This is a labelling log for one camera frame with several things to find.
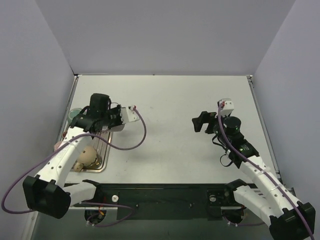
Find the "cream mug with blue drips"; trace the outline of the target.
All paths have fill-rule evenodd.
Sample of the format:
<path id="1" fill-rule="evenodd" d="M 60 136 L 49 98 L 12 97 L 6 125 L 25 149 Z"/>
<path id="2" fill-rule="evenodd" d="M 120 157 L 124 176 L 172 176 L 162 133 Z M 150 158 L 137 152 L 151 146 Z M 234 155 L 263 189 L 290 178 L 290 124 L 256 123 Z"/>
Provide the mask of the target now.
<path id="1" fill-rule="evenodd" d="M 87 167 L 90 167 L 93 165 L 98 159 L 98 154 L 95 148 L 93 148 L 91 145 L 87 145 L 84 150 L 80 153 L 78 156 L 74 166 L 73 170 L 75 172 L 80 172 L 83 169 L 86 169 Z"/>

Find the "lavender mug with black handle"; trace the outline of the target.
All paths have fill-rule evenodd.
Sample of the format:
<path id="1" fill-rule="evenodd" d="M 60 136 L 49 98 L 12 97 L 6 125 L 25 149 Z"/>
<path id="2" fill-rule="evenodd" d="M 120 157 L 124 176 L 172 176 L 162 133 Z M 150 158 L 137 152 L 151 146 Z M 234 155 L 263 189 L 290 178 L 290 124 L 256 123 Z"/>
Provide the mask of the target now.
<path id="1" fill-rule="evenodd" d="M 106 128 L 104 129 L 103 131 L 104 132 L 108 132 L 108 133 L 113 133 L 113 132 L 121 132 L 123 129 L 124 129 L 125 125 L 124 124 L 121 124 L 121 125 L 118 125 L 118 126 L 113 126 L 111 128 Z"/>

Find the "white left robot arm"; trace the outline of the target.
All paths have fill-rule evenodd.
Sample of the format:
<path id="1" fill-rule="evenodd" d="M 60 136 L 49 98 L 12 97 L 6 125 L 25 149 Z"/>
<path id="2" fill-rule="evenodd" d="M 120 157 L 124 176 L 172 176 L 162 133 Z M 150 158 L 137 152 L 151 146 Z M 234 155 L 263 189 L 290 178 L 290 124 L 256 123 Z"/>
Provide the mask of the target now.
<path id="1" fill-rule="evenodd" d="M 69 207 L 87 201 L 99 205 L 103 193 L 98 183 L 85 180 L 66 187 L 67 176 L 83 150 L 103 129 L 124 125 L 125 108 L 110 107 L 110 97 L 94 93 L 89 105 L 77 114 L 67 130 L 60 147 L 48 158 L 46 165 L 34 176 L 27 176 L 22 183 L 27 206 L 34 211 L 62 218 Z"/>

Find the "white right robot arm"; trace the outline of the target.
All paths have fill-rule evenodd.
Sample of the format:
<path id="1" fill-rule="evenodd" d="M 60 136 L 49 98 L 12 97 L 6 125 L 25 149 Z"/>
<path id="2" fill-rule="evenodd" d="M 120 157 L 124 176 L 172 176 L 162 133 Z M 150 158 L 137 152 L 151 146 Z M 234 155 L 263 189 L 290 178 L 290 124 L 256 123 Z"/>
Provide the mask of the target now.
<path id="1" fill-rule="evenodd" d="M 260 191 L 256 193 L 241 179 L 234 180 L 223 192 L 226 203 L 239 203 L 253 212 L 268 226 L 275 240 L 315 238 L 315 208 L 309 202 L 302 203 L 272 173 L 259 152 L 241 133 L 239 118 L 203 111 L 192 119 L 192 123 L 196 133 L 207 124 L 205 133 L 218 139 L 231 162 Z"/>

